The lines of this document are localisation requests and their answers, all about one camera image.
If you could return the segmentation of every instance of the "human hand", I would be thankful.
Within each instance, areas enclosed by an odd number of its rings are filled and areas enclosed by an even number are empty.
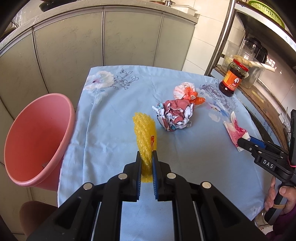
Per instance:
[[[268,211],[274,205],[274,199],[276,197],[276,190],[274,188],[275,183],[276,183],[276,178],[272,177],[271,183],[270,183],[270,188],[268,190],[268,196],[267,196],[266,201],[264,203],[264,208],[266,211]],[[282,214],[286,214],[286,213],[290,212],[294,208],[294,206],[296,204],[296,188],[291,187],[291,186],[282,186],[279,189],[279,193],[283,197],[288,199],[286,206],[283,208],[283,210],[280,214],[280,215],[282,215]]]

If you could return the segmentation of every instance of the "pink bucket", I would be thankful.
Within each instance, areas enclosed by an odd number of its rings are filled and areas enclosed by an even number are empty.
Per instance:
[[[65,95],[44,95],[27,105],[5,142],[4,162],[11,180],[23,187],[57,191],[74,122],[74,108]]]

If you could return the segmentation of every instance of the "screw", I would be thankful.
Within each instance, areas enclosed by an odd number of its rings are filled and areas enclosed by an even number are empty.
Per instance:
[[[203,182],[202,186],[206,189],[209,189],[209,188],[211,188],[212,184],[210,184],[209,182]]]
[[[170,172],[170,173],[167,174],[167,178],[169,178],[169,179],[175,179],[176,178],[176,174]]]
[[[128,176],[127,176],[127,174],[125,174],[125,173],[121,173],[121,174],[118,175],[118,178],[119,178],[120,180],[123,180],[123,179],[127,179]]]
[[[85,184],[83,185],[83,189],[85,189],[85,190],[92,189],[92,184],[91,184],[91,183],[85,183]]]

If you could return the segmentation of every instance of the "purple sleeve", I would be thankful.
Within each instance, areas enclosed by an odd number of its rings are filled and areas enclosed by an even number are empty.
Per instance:
[[[278,241],[282,234],[285,232],[286,227],[296,216],[296,206],[287,214],[280,215],[273,225],[273,231],[269,232],[266,236],[270,241]]]

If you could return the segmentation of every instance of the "red jar lid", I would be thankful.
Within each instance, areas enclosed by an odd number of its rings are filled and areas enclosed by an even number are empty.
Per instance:
[[[234,62],[236,65],[238,65],[239,67],[241,67],[244,71],[246,71],[246,72],[249,71],[249,69],[246,68],[243,64],[241,64],[238,60],[233,59],[233,62]]]

